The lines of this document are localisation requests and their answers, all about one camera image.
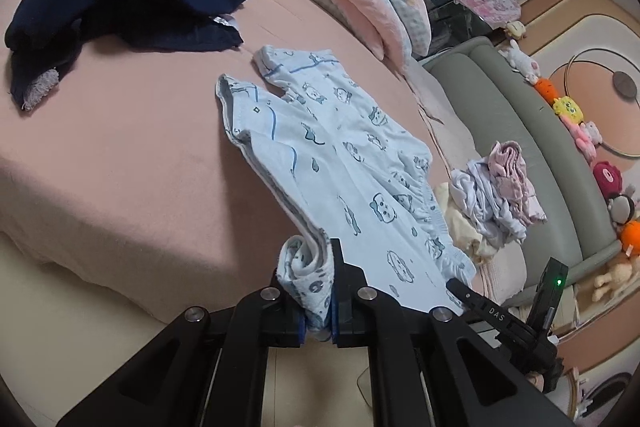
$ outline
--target dark blue sweater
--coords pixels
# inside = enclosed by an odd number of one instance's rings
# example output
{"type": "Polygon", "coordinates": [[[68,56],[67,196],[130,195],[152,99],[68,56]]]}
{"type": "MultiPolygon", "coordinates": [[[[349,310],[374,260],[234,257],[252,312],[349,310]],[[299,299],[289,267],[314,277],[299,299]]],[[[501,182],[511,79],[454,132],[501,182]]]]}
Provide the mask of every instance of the dark blue sweater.
{"type": "Polygon", "coordinates": [[[220,51],[239,46],[238,31],[212,18],[246,0],[22,0],[4,42],[12,51],[11,93],[22,107],[29,85],[55,68],[62,78],[82,43],[116,34],[155,50],[220,51]]]}

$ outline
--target screw head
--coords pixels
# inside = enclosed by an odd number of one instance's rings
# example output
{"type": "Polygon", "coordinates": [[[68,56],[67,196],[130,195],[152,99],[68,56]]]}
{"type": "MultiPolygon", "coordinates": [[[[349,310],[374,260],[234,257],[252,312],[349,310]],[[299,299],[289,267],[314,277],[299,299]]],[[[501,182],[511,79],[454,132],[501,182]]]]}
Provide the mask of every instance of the screw head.
{"type": "Polygon", "coordinates": [[[205,313],[199,306],[193,306],[184,312],[184,318],[189,322],[200,322],[203,320],[205,313]]]}
{"type": "Polygon", "coordinates": [[[453,312],[449,308],[444,306],[438,306],[431,310],[433,318],[438,322],[449,322],[453,318],[453,312]]]}
{"type": "Polygon", "coordinates": [[[266,301],[274,301],[275,299],[280,297],[280,290],[274,288],[273,286],[268,286],[260,292],[260,297],[262,297],[266,301]]]}
{"type": "Polygon", "coordinates": [[[372,301],[377,296],[378,296],[378,292],[376,292],[370,286],[363,286],[362,288],[360,288],[358,290],[358,297],[360,297],[361,299],[363,299],[365,301],[372,301]]]}

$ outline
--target cartoon print fabric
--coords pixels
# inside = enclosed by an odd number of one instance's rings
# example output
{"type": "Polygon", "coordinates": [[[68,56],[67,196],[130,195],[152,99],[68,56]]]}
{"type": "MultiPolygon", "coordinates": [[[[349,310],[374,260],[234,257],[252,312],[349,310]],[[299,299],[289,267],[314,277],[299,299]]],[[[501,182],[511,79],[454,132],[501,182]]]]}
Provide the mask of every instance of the cartoon print fabric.
{"type": "Polygon", "coordinates": [[[345,261],[360,266],[369,285],[393,288],[403,306],[452,307],[446,281],[470,285],[476,269],[452,245],[426,182],[428,147],[389,118],[329,50],[265,46],[254,61],[283,97],[226,75],[216,94],[229,140],[300,230],[304,244],[283,248],[276,273],[306,309],[310,330],[328,317],[321,296],[330,295],[334,277],[330,237],[340,238],[345,261]],[[292,251],[304,262],[294,262],[292,251]],[[321,277],[310,276],[310,266],[322,267],[321,277]]]}

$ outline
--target plush toy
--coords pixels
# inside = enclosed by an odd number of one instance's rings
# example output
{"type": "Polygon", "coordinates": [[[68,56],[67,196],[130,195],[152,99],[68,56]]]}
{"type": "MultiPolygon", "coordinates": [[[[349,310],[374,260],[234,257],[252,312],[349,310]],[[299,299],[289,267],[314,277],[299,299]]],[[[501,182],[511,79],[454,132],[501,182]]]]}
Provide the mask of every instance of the plush toy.
{"type": "Polygon", "coordinates": [[[607,200],[609,216],[614,225],[622,226],[629,223],[636,215],[636,202],[631,198],[636,192],[633,185],[629,185],[622,194],[612,194],[607,200]]]}
{"type": "Polygon", "coordinates": [[[635,255],[631,259],[622,257],[609,264],[609,271],[598,275],[593,282],[595,289],[591,295],[593,302],[598,302],[608,292],[611,298],[617,297],[631,283],[640,277],[640,257],[635,255]]]}
{"type": "Polygon", "coordinates": [[[640,255],[640,222],[629,221],[620,231],[622,251],[627,257],[640,255]]]}
{"type": "Polygon", "coordinates": [[[575,140],[575,146],[591,166],[596,159],[596,148],[591,141],[591,135],[586,133],[582,129],[582,126],[576,125],[571,118],[565,114],[560,115],[560,121],[564,123],[564,126],[569,130],[571,137],[575,140]]]}
{"type": "Polygon", "coordinates": [[[593,143],[594,145],[600,145],[603,142],[602,134],[600,134],[600,131],[596,127],[596,124],[594,124],[593,122],[582,122],[580,124],[580,129],[591,136],[591,143],[593,143]]]}
{"type": "Polygon", "coordinates": [[[548,105],[554,105],[556,98],[560,98],[560,93],[548,78],[539,78],[533,88],[540,93],[548,105]]]}
{"type": "Polygon", "coordinates": [[[622,192],[622,172],[609,162],[598,162],[593,166],[593,177],[603,197],[608,200],[612,194],[622,192]]]}
{"type": "Polygon", "coordinates": [[[540,66],[524,52],[520,51],[518,43],[511,39],[510,47],[506,50],[499,50],[500,55],[507,59],[509,65],[516,71],[519,71],[529,84],[536,85],[540,77],[540,66]]]}
{"type": "Polygon", "coordinates": [[[507,22],[504,33],[508,38],[519,41],[527,36],[527,27],[520,21],[507,22]]]}
{"type": "Polygon", "coordinates": [[[584,120],[584,115],[578,107],[578,104],[574,102],[574,99],[568,96],[561,96],[558,98],[553,105],[554,113],[560,116],[561,114],[567,115],[572,122],[578,125],[582,120],[584,120]]]}

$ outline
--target teddy bear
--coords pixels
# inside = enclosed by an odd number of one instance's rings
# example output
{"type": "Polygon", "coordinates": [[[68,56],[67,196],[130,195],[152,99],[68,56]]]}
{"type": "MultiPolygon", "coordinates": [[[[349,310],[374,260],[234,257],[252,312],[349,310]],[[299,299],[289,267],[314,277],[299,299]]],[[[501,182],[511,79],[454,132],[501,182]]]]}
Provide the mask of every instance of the teddy bear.
{"type": "Polygon", "coordinates": [[[611,292],[611,298],[615,298],[639,277],[640,256],[634,255],[629,259],[626,255],[620,254],[609,264],[609,271],[606,274],[598,275],[594,279],[595,289],[591,300],[598,302],[608,292],[611,292]]]}
{"type": "Polygon", "coordinates": [[[529,84],[535,86],[539,77],[542,76],[540,66],[533,58],[520,50],[515,40],[509,40],[509,45],[510,47],[506,50],[498,50],[498,52],[507,59],[507,62],[514,70],[519,71],[527,79],[529,84]]]}

